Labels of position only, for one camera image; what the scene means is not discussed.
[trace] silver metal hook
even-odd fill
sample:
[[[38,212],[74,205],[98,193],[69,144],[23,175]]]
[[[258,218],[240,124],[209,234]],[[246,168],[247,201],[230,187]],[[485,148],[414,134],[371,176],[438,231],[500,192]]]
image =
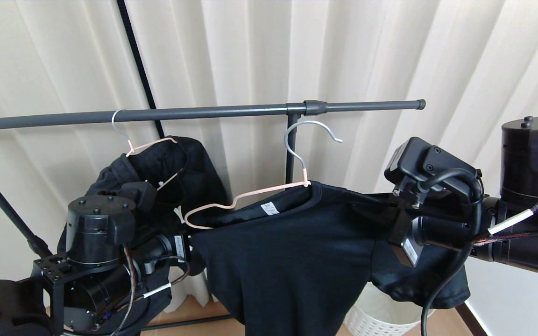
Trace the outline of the silver metal hook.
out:
[[[288,143],[288,134],[290,134],[290,132],[292,132],[292,130],[302,124],[316,124],[316,125],[319,125],[321,126],[322,128],[325,128],[325,130],[327,131],[327,133],[329,133],[329,136],[331,136],[331,139],[333,139],[333,141],[337,141],[337,142],[344,142],[344,140],[342,139],[338,139],[335,137],[335,134],[333,134],[333,131],[331,131],[331,128],[329,128],[326,124],[323,124],[321,123],[320,121],[315,121],[315,120],[305,120],[305,121],[299,121],[293,125],[291,125],[288,130],[286,130],[286,134],[283,136],[283,142],[286,144],[286,149],[288,150],[288,152],[290,152],[291,155],[294,155],[297,159],[300,160],[300,163],[302,164],[303,166],[303,169],[306,169],[306,164],[303,160],[303,158],[298,155],[297,153],[295,153],[292,148],[290,147],[290,144]]]
[[[118,132],[119,134],[122,134],[123,136],[126,137],[126,139],[128,139],[128,141],[130,141],[130,137],[128,136],[128,134],[125,134],[124,132],[122,132],[121,130],[118,130],[117,127],[115,127],[115,115],[117,115],[118,112],[120,111],[123,111],[123,109],[118,109],[117,111],[115,111],[113,113],[113,115],[111,116],[111,126],[113,126],[113,129],[115,129],[116,132]]]

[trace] floor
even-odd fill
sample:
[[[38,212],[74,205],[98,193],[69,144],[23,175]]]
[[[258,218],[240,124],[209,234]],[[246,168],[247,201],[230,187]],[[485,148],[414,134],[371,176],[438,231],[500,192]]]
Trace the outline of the floor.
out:
[[[188,297],[182,306],[173,313],[161,313],[151,325],[201,319],[204,317],[226,315],[228,312],[220,303],[207,304],[201,307],[198,302]],[[244,326],[235,319],[207,322],[196,325],[185,325],[167,329],[148,330],[141,336],[244,336]],[[429,336],[472,336],[455,309],[438,310],[429,317]],[[337,336],[350,336],[350,332],[342,327]],[[420,336],[418,327],[410,330],[406,336]]]

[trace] white wall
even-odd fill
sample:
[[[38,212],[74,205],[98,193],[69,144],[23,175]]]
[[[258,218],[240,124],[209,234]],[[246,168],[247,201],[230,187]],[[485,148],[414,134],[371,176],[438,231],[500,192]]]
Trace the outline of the white wall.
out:
[[[424,111],[333,113],[298,132],[310,178],[371,193],[410,136],[499,185],[500,126],[538,115],[538,0],[129,0],[158,107],[425,98]],[[0,0],[0,117],[146,108],[113,0]],[[203,142],[239,194],[283,181],[281,117],[166,121]],[[121,125],[136,143],[152,123]],[[243,138],[250,138],[243,143]],[[126,151],[109,124],[0,131],[0,189],[54,247],[68,202]],[[0,277],[28,275],[0,212]],[[538,334],[538,275],[471,261],[469,303],[495,336]],[[498,281],[507,289],[491,293]]]

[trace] white basket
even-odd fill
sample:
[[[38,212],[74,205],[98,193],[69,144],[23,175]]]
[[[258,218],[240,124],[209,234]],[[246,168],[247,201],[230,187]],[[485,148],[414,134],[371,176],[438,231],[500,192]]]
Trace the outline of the white basket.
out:
[[[421,310],[412,302],[393,300],[368,283],[346,315],[344,326],[353,336],[399,336],[420,322]]]

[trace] dark brown baseboard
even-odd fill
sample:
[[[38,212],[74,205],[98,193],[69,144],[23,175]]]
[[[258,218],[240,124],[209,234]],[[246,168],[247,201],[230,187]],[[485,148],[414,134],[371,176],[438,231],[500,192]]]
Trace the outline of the dark brown baseboard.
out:
[[[485,329],[481,327],[481,324],[477,321],[476,317],[472,314],[472,311],[468,309],[465,303],[457,306],[456,311],[459,313],[460,317],[462,317],[462,320],[474,336],[487,336]]]

